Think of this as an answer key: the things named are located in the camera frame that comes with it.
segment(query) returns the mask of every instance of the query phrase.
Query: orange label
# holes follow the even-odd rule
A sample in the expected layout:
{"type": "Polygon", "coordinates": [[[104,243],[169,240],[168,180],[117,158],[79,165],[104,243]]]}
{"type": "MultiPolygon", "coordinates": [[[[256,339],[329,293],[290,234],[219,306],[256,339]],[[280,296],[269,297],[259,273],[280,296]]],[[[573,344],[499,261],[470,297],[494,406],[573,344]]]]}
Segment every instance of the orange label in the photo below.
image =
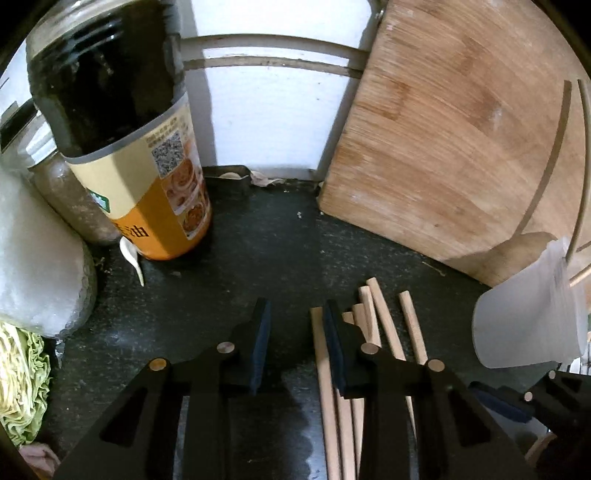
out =
{"type": "Polygon", "coordinates": [[[145,257],[178,257],[205,235],[211,204],[186,95],[138,132],[68,161],[96,203],[145,257]]]}

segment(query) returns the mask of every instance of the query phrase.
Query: wooden chopstick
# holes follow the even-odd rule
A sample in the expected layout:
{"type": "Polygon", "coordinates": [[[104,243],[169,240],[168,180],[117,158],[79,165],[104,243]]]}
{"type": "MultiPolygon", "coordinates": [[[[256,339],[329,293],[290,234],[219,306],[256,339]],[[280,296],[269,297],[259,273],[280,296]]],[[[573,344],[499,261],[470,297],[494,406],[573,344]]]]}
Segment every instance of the wooden chopstick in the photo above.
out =
{"type": "Polygon", "coordinates": [[[371,290],[367,285],[359,287],[359,299],[361,300],[361,303],[363,303],[363,312],[365,313],[365,322],[369,333],[368,342],[381,347],[382,340],[379,337],[378,318],[375,315],[375,306],[371,290]]]}
{"type": "Polygon", "coordinates": [[[418,364],[424,365],[429,360],[429,357],[427,356],[427,348],[425,347],[423,333],[418,324],[417,312],[414,310],[413,299],[408,290],[399,294],[398,298],[400,299],[400,305],[402,305],[404,319],[407,322],[408,333],[410,334],[410,340],[413,344],[414,356],[417,359],[418,364]]]}
{"type": "MultiPolygon", "coordinates": [[[[369,333],[367,322],[365,320],[365,310],[362,303],[353,305],[353,318],[355,325],[357,325],[363,332],[366,341],[369,341],[369,333]]],[[[355,464],[357,466],[357,474],[359,475],[359,467],[361,466],[361,447],[363,445],[363,412],[365,410],[365,399],[354,398],[351,402],[353,410],[353,432],[355,438],[355,464]]]]}
{"type": "MultiPolygon", "coordinates": [[[[390,350],[392,350],[392,354],[399,360],[406,360],[404,350],[402,350],[402,344],[400,343],[400,338],[398,337],[398,332],[396,331],[396,327],[394,326],[394,321],[392,321],[392,316],[390,315],[390,311],[388,310],[386,300],[384,300],[382,290],[381,288],[379,288],[378,280],[376,278],[370,278],[367,281],[367,285],[367,288],[369,288],[371,293],[371,298],[375,302],[375,308],[378,311],[379,319],[382,323],[382,327],[384,328],[384,332],[386,334],[386,338],[388,339],[388,344],[390,345],[390,350]]],[[[411,397],[406,397],[406,402],[408,407],[408,413],[410,414],[410,421],[413,425],[413,431],[416,435],[417,431],[414,423],[413,399],[411,397]]]]}
{"type": "Polygon", "coordinates": [[[326,471],[328,480],[342,480],[339,459],[339,435],[337,432],[335,398],[333,395],[332,378],[330,375],[329,352],[322,326],[322,307],[310,309],[314,351],[316,353],[316,369],[320,388],[320,409],[322,411],[322,427],[324,430],[324,451],[326,454],[326,471]]]}
{"type": "MultiPolygon", "coordinates": [[[[343,320],[354,323],[353,313],[344,312],[343,320]]],[[[355,463],[355,441],[353,435],[353,414],[351,401],[340,396],[335,388],[337,413],[339,415],[340,465],[343,480],[355,480],[357,468],[355,463]]]]}

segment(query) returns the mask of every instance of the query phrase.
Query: glass jar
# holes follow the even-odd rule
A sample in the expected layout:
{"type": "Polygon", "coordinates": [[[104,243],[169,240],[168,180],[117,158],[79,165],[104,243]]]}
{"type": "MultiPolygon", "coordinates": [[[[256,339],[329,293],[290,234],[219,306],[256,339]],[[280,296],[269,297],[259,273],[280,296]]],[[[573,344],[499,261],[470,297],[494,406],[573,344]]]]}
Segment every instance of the glass jar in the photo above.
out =
{"type": "Polygon", "coordinates": [[[118,242],[121,232],[105,216],[57,151],[43,116],[35,118],[27,130],[33,131],[33,135],[27,135],[21,141],[18,154],[31,173],[31,182],[47,203],[88,243],[112,245],[118,242]]]}

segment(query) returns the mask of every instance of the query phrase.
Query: cabbage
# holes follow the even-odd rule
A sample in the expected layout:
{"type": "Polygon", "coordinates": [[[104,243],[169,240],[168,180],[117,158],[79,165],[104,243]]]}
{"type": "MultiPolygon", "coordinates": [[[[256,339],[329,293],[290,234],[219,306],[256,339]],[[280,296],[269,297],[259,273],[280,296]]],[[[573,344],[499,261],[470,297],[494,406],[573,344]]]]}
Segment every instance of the cabbage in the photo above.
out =
{"type": "Polygon", "coordinates": [[[31,443],[41,428],[49,372],[43,338],[0,320],[0,423],[16,446],[31,443]]]}

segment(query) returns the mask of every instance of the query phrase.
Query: dark countertop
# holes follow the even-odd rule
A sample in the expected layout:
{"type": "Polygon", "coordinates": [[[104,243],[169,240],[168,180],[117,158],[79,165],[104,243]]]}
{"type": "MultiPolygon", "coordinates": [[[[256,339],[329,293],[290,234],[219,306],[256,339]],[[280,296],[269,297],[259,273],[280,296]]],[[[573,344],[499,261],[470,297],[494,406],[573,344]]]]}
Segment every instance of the dark countertop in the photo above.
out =
{"type": "Polygon", "coordinates": [[[117,247],[95,251],[99,295],[89,321],[53,370],[41,441],[63,456],[152,358],[194,358],[272,301],[267,368],[255,398],[232,400],[232,478],[324,479],[324,447],[309,309],[334,298],[342,310],[376,276],[407,356],[397,294],[409,290],[427,352],[465,382],[524,390],[549,365],[489,370],[472,346],[472,310],[487,287],[406,247],[322,215],[313,183],[240,193],[211,188],[214,221],[193,252],[142,260],[145,287],[117,247]]]}

